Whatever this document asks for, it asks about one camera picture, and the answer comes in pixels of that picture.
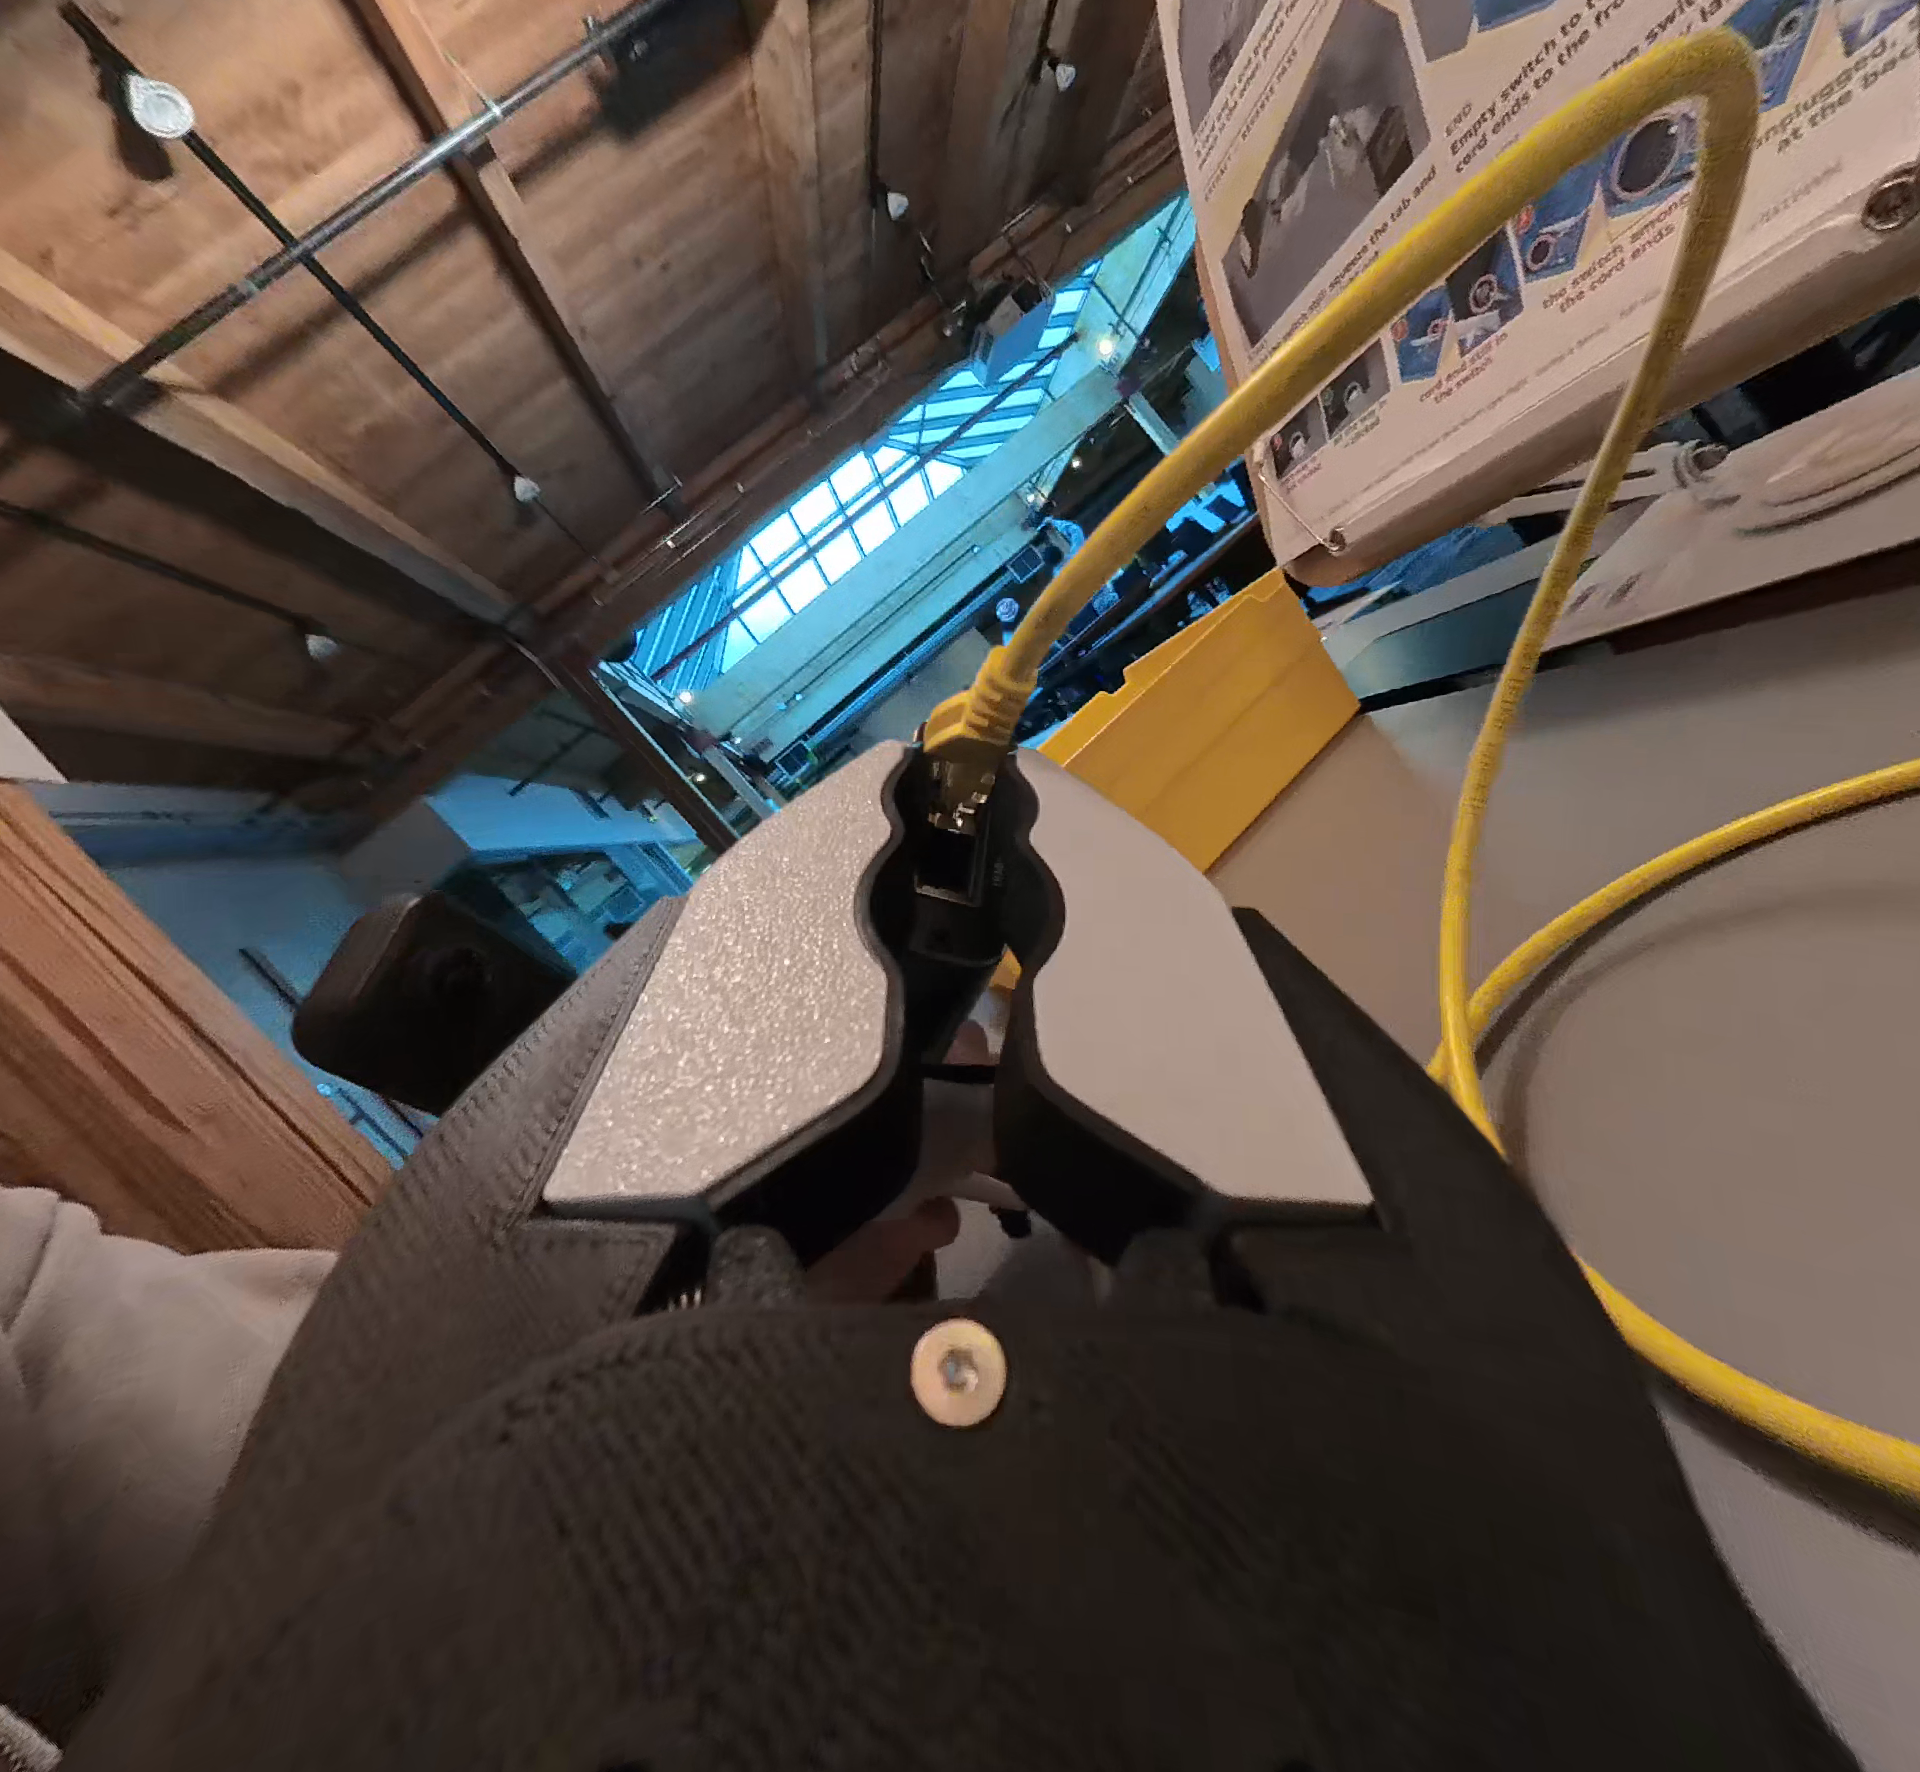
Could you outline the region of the person's left hand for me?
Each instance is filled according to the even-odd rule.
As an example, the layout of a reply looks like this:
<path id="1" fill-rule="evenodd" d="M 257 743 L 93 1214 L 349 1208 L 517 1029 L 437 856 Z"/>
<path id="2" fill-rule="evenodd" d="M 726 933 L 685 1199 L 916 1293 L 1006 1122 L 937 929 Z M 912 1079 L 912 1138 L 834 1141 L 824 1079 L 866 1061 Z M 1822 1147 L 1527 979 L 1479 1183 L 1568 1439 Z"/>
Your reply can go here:
<path id="1" fill-rule="evenodd" d="M 808 1299 L 816 1303 L 885 1303 L 912 1293 L 912 1283 L 937 1281 L 934 1262 L 961 1230 L 958 1200 L 937 1193 L 891 1212 L 850 1235 L 804 1272 Z"/>

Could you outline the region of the white clipboard stand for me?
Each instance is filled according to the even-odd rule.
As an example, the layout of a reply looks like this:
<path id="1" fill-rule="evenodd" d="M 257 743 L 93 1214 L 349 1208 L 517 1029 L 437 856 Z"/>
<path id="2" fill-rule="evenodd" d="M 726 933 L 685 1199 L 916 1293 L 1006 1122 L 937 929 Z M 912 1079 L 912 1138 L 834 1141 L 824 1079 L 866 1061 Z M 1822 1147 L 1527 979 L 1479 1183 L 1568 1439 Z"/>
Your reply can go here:
<path id="1" fill-rule="evenodd" d="M 1549 649 L 1917 540 L 1917 368 L 1731 452 L 1587 561 Z"/>

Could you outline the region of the person's left forearm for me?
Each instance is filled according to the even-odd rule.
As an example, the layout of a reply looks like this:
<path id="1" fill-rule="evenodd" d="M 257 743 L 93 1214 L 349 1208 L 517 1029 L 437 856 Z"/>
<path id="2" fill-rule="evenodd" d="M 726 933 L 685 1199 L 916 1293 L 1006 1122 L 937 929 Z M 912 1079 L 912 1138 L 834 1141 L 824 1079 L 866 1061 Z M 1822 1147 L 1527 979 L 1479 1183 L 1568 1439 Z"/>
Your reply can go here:
<path id="1" fill-rule="evenodd" d="M 59 1768 L 201 1542 L 335 1256 L 182 1254 L 5 1187 L 5 1768 Z"/>

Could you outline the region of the black ethernet splitter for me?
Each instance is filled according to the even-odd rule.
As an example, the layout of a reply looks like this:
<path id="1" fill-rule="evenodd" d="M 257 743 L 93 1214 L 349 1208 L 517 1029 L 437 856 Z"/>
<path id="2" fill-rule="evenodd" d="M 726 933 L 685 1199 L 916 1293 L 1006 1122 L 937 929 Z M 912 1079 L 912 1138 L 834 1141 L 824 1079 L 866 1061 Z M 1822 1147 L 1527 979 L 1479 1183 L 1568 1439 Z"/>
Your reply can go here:
<path id="1" fill-rule="evenodd" d="M 987 799 L 947 807 L 944 766 L 912 749 L 898 787 L 902 815 L 898 958 L 909 1048 L 943 1064 L 1003 953 Z"/>

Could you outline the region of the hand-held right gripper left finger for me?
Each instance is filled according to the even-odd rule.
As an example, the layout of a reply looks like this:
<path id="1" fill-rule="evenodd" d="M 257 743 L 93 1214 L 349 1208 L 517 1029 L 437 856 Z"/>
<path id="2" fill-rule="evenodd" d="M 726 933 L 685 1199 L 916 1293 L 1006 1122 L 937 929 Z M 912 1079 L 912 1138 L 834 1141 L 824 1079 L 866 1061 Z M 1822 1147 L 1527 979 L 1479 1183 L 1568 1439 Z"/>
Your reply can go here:
<path id="1" fill-rule="evenodd" d="M 544 1183 L 613 1221 L 872 1221 L 918 1165 L 877 940 L 912 749 L 877 741 L 691 891 Z"/>

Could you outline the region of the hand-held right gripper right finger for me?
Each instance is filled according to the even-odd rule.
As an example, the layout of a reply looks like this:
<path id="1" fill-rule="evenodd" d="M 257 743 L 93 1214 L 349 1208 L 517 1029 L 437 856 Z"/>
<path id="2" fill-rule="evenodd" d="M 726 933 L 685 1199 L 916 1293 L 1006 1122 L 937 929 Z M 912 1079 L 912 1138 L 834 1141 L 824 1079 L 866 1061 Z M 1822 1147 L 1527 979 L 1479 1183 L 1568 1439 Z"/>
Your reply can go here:
<path id="1" fill-rule="evenodd" d="M 1372 1221 L 1377 1193 L 1230 904 L 1038 750 L 997 787 L 1018 983 L 1000 1177 L 1046 1221 Z"/>

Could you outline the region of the black lamp rail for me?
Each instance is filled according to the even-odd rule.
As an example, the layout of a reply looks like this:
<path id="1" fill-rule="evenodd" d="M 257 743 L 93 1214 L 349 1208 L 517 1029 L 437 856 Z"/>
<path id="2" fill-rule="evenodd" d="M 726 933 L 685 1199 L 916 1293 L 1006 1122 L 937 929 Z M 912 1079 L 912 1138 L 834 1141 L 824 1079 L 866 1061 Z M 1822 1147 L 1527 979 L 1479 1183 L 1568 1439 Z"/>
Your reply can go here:
<path id="1" fill-rule="evenodd" d="M 193 157 L 207 175 L 212 175 L 232 199 L 239 199 L 241 207 L 250 213 L 252 223 L 268 229 L 278 246 L 291 246 L 297 240 L 297 233 L 278 218 L 278 213 L 250 187 L 241 172 L 212 146 L 212 142 L 196 126 L 193 134 L 178 144 L 160 144 L 151 136 L 145 136 L 138 127 L 133 127 L 124 93 L 121 78 L 124 72 L 145 72 L 133 57 L 116 44 L 109 33 L 74 2 L 61 0 L 59 3 L 61 19 L 69 26 L 74 37 L 84 44 L 84 51 L 94 66 L 98 78 L 98 93 L 109 105 L 109 112 L 114 121 L 119 148 L 124 161 L 134 170 L 134 175 L 160 181 L 173 172 L 170 153 L 181 148 L 188 157 Z M 305 254 L 302 259 L 302 269 L 309 271 L 324 290 L 324 295 L 361 331 L 370 336 L 383 352 L 405 372 L 405 377 L 421 391 L 424 398 L 468 439 L 480 452 L 495 466 L 500 476 L 505 481 L 510 491 L 510 479 L 517 466 L 508 459 L 508 453 L 493 442 L 493 439 L 451 400 L 451 396 L 414 360 L 414 354 L 395 342 L 395 336 L 370 317 L 368 307 L 355 297 L 347 283 L 341 283 L 332 271 L 324 267 L 324 263 L 315 254 Z"/>

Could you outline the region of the instruction sheet clipboard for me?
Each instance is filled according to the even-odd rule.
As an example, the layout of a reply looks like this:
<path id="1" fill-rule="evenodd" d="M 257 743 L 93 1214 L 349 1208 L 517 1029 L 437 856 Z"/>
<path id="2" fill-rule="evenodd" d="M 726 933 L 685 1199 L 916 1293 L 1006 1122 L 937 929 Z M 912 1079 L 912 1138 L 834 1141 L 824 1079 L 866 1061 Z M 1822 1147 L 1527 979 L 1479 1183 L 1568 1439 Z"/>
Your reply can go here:
<path id="1" fill-rule="evenodd" d="M 1621 65 L 1735 32 L 1755 153 L 1678 408 L 1915 290 L 1915 0 L 1159 0 L 1187 198 L 1234 380 L 1504 148 Z M 1269 546 L 1332 570 L 1595 449 L 1659 306 L 1694 105 L 1515 199 L 1259 441 Z"/>

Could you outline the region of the black ceiling pipe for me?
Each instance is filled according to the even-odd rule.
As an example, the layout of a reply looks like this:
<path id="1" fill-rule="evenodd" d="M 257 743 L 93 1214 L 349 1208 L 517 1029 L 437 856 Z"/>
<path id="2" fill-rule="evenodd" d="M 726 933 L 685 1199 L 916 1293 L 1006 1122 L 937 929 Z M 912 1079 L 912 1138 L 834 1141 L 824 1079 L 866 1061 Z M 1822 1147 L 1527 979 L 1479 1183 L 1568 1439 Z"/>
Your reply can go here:
<path id="1" fill-rule="evenodd" d="M 332 243 L 375 218 L 429 175 L 472 169 L 482 146 L 505 121 L 546 98 L 567 78 L 620 50 L 635 46 L 670 12 L 699 2 L 703 0 L 629 0 L 613 16 L 590 23 L 578 44 L 544 61 L 501 97 L 489 98 L 482 110 L 459 126 L 435 134 L 412 160 L 392 169 L 384 177 L 329 213 L 317 227 L 297 235 L 250 271 L 243 271 L 233 283 L 207 297 L 199 307 L 160 331 L 148 344 L 139 344 L 127 360 L 119 360 L 82 388 L 69 388 L 67 401 L 73 412 L 89 416 L 96 408 L 121 406 L 141 380 L 154 376 L 164 362 L 175 360 L 192 344 L 199 344 L 225 318 L 247 309 L 257 297 L 268 295 L 291 271 L 317 271 L 322 251 Z"/>

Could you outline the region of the yellow storage bin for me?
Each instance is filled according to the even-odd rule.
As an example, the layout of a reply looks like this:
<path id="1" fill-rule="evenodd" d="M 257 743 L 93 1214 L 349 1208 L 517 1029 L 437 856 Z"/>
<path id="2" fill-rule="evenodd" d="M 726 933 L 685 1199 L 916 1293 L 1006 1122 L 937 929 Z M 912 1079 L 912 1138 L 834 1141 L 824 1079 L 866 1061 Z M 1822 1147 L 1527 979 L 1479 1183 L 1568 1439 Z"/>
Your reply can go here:
<path id="1" fill-rule="evenodd" d="M 1271 569 L 1030 749 L 1209 875 L 1355 717 L 1323 631 Z"/>

